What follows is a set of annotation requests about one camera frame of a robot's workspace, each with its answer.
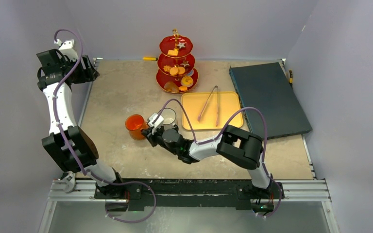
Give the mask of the orange mug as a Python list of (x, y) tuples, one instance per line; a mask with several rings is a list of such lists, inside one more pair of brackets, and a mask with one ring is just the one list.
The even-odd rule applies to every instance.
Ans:
[(134, 140), (144, 140), (145, 136), (142, 134), (142, 130), (149, 128), (145, 119), (139, 114), (129, 116), (125, 121), (125, 127)]

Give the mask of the brown star cookie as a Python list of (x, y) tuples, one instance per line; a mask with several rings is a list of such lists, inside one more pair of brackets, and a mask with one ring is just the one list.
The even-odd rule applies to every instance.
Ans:
[(179, 67), (183, 67), (184, 69), (187, 69), (190, 67), (189, 61), (183, 61)]

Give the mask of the orange fish shaped cookie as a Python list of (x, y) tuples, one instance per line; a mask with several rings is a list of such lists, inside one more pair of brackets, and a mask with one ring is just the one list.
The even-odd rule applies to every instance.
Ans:
[(180, 92), (186, 92), (186, 91), (188, 91), (188, 88), (186, 86), (180, 86), (179, 91)]

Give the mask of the red three-tier cake stand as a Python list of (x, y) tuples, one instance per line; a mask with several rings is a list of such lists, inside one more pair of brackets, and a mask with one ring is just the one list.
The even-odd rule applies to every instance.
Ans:
[(156, 81), (165, 92), (181, 94), (197, 84), (199, 74), (195, 68), (196, 59), (191, 53), (193, 47), (192, 41), (180, 35), (177, 29), (160, 42)]

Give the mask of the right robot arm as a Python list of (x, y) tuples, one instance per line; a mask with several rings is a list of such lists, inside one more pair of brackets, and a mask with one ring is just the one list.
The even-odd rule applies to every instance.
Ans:
[(261, 167), (264, 152), (262, 138), (254, 133), (229, 125), (221, 137), (212, 137), (209, 142), (201, 145), (194, 140), (185, 139), (176, 127), (167, 130), (152, 127), (141, 130), (141, 134), (153, 147), (161, 146), (186, 164), (220, 155), (248, 170), (253, 191), (258, 197), (264, 198), (272, 192), (270, 176)]

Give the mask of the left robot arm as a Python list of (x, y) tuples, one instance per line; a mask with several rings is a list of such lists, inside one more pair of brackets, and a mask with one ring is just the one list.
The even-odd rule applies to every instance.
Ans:
[(96, 182), (96, 190), (118, 199), (125, 185), (118, 172), (99, 159), (93, 141), (78, 126), (72, 110), (72, 84), (93, 82), (99, 76), (88, 56), (78, 57), (74, 50), (51, 49), (37, 54), (38, 88), (48, 101), (49, 135), (42, 146), (64, 172), (66, 192), (75, 187), (75, 174), (82, 172)]

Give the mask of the round orange cookie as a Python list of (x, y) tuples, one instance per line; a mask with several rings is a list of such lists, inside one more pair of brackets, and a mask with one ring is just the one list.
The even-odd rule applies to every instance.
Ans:
[(185, 74), (185, 72), (186, 72), (186, 69), (184, 67), (178, 67), (177, 75), (183, 75)]
[(169, 71), (169, 74), (171, 76), (177, 76), (178, 73), (178, 67), (172, 67), (171, 70)]

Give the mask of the yellow serving tray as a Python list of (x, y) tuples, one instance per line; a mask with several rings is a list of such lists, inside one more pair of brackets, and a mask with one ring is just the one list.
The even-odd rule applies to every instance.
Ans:
[(232, 91), (186, 93), (181, 96), (181, 104), (186, 110), (182, 113), (182, 126), (190, 130), (220, 130), (227, 120), (241, 109), (238, 95)]

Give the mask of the square cracker biscuit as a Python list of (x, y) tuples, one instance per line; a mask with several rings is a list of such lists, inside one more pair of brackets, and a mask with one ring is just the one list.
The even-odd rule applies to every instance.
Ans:
[(179, 53), (178, 50), (168, 50), (167, 56), (169, 56), (169, 57), (178, 57), (178, 53)]

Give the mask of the white ribbed mug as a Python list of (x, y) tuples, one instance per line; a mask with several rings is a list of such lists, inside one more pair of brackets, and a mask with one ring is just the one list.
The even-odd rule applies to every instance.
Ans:
[(174, 126), (178, 124), (177, 114), (171, 108), (164, 108), (161, 116), (164, 118), (163, 127), (165, 130), (174, 128)]

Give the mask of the flower shaped cookie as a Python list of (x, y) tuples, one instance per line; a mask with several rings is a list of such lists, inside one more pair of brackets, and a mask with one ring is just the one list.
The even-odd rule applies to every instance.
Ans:
[(163, 70), (165, 71), (165, 72), (169, 72), (170, 70), (171, 70), (171, 66), (168, 66), (168, 65), (166, 65), (166, 66), (163, 66)]

